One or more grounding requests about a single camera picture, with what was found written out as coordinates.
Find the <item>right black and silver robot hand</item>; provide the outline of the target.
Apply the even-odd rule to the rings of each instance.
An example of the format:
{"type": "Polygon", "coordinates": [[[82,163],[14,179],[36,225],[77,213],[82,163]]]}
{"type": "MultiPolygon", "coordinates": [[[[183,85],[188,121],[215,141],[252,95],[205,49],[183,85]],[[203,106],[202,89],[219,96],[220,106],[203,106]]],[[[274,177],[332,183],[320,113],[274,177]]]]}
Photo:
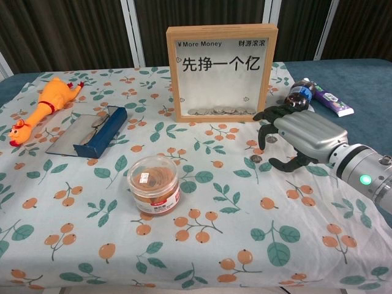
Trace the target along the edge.
{"type": "Polygon", "coordinates": [[[258,131],[258,145],[265,149],[266,136],[278,134],[291,144],[296,156],[288,162],[270,158],[268,162],[281,172],[313,164],[327,164],[335,150],[347,147],[348,132],[313,111],[290,105],[272,106],[254,115],[254,121],[268,121],[258,131]]]}

